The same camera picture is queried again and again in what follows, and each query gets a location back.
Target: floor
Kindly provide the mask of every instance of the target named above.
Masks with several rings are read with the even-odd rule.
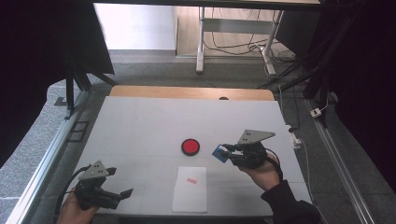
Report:
[[[257,89],[273,78],[265,75],[262,59],[254,57],[230,58],[211,57],[205,59],[205,71],[195,73],[195,60],[155,51],[111,50],[111,59],[116,75],[113,77],[122,85],[186,86],[215,88]],[[276,71],[281,73],[287,64],[276,63]],[[286,83],[301,74],[295,70],[287,77],[277,78],[267,89],[276,90],[278,85]],[[60,156],[37,193],[37,197],[27,214],[24,223],[52,223],[52,215],[57,195],[66,179],[71,176],[89,133],[94,125],[102,102],[111,87],[96,77],[90,77],[92,89],[88,101],[79,105],[83,113],[68,135]],[[315,204],[319,207],[327,223],[362,223],[339,175],[334,168],[329,152],[318,133],[314,120],[309,115],[306,100],[302,97],[304,85],[276,94],[283,108],[285,123],[298,128],[295,134],[303,139],[304,147],[296,149],[295,154],[303,171],[304,178],[311,188]],[[0,169],[0,223],[5,223],[15,204],[21,197],[35,168],[57,133],[61,121],[66,115],[63,98],[64,81],[49,88],[48,101],[31,131],[21,142],[14,155]],[[330,96],[327,107],[328,131],[361,192],[375,223],[396,223],[396,196],[381,174],[368,158],[364,150],[339,121],[333,108],[336,101]],[[314,105],[315,99],[309,101]],[[86,129],[80,132],[79,124],[86,123]],[[93,223],[118,223],[115,217],[96,217]]]

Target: white tabletop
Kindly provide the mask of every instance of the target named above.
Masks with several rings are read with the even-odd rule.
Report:
[[[284,178],[297,200],[311,202],[291,147],[278,103],[108,96],[94,124],[76,170],[101,160],[116,167],[103,189],[115,193],[133,188],[117,210],[99,213],[134,216],[263,217],[272,211],[263,191],[230,161],[211,153],[218,144],[236,144],[245,129],[274,132],[262,141],[276,152]],[[185,156],[181,144],[194,138],[201,149]],[[206,167],[207,213],[173,213],[177,167]]]

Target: red label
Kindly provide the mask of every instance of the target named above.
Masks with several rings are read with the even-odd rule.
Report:
[[[192,184],[197,184],[197,181],[194,180],[194,179],[187,178],[187,181],[192,183]]]

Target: black sleeve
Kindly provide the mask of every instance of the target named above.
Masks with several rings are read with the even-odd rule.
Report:
[[[275,224],[317,224],[320,222],[320,213],[314,205],[295,200],[288,180],[283,180],[279,185],[264,192],[262,199],[270,204]]]

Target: human arm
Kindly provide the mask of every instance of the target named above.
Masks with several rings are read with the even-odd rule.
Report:
[[[62,205],[56,224],[89,224],[98,209],[99,207],[92,206],[87,210],[82,210],[75,193],[72,191]]]
[[[277,162],[275,156],[271,154],[268,156]],[[270,204],[275,224],[318,224],[320,222],[318,209],[310,203],[297,202],[288,181],[279,180],[276,168],[270,162],[266,161],[254,170],[245,167],[238,168],[247,173],[254,183],[265,191],[262,199]]]

